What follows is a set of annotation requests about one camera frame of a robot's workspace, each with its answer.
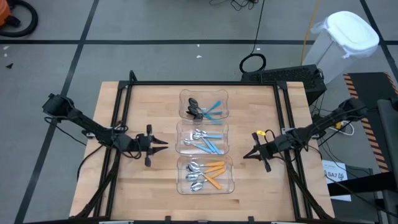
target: orange plastic handle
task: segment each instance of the orange plastic handle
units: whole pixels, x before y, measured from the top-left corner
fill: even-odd
[[[225,168],[220,169],[219,171],[215,172],[213,175],[211,175],[211,178],[215,178],[225,172]]]
[[[224,168],[224,166],[216,166],[204,171],[205,174]]]
[[[210,162],[205,164],[204,166],[208,167],[208,166],[223,166],[225,165],[224,161],[219,161],[219,162]]]
[[[217,183],[217,181],[213,180],[213,178],[207,176],[206,174],[203,174],[203,176],[208,180],[211,184],[213,184],[218,190],[221,189],[221,185]]]

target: clear plastic container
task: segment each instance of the clear plastic container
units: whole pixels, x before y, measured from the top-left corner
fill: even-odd
[[[203,119],[194,119],[194,115],[187,113],[188,106],[190,106],[189,99],[193,98],[198,103],[200,108],[198,113],[203,114]],[[228,110],[228,92],[225,90],[218,91],[190,91],[182,90],[180,92],[180,108],[179,113],[181,118],[188,119],[197,123],[204,121],[210,124],[221,124],[221,119],[227,118]]]
[[[214,177],[217,183],[221,185],[220,189],[217,189],[213,184],[209,181],[203,183],[202,188],[197,191],[192,191],[191,187],[195,181],[188,181],[186,179],[187,174],[190,171],[187,170],[187,165],[191,162],[196,162],[197,164],[208,164],[211,162],[224,162],[225,172]],[[201,167],[200,171],[204,172],[207,169],[212,167]],[[217,156],[217,157],[187,157],[181,156],[177,161],[177,169],[178,169],[178,179],[177,179],[177,191],[180,194],[229,194],[232,193],[235,189],[235,182],[233,179],[233,163],[232,158],[229,156]],[[209,172],[206,175],[211,177],[218,170]],[[199,175],[197,182],[203,182],[205,180],[204,176]]]
[[[199,138],[195,135],[198,131],[205,131],[206,135],[212,138]],[[205,142],[214,144],[217,150],[212,150]],[[228,145],[228,124],[211,125],[205,123],[195,124],[189,121],[182,120],[177,123],[177,140],[175,142],[175,150],[182,155],[201,155],[201,156],[217,156],[227,154],[229,151]]]

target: trash can lid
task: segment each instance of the trash can lid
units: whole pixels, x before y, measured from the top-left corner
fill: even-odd
[[[351,52],[362,52],[379,44],[376,31],[362,18],[348,11],[328,17],[326,26],[334,41]]]

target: yellow clip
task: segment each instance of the yellow clip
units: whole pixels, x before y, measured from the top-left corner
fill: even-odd
[[[341,122],[336,123],[336,129],[340,129],[341,128]]]
[[[266,135],[266,132],[265,132],[265,131],[258,130],[258,131],[257,131],[257,134],[260,134],[260,135],[262,135],[262,136],[265,136],[265,135]]]

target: white trash can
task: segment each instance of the white trash can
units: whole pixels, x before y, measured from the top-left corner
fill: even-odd
[[[379,36],[373,28],[356,14],[336,12],[323,22],[315,24],[312,33],[320,33],[303,65],[315,64],[322,69],[325,84],[354,63],[376,51]]]

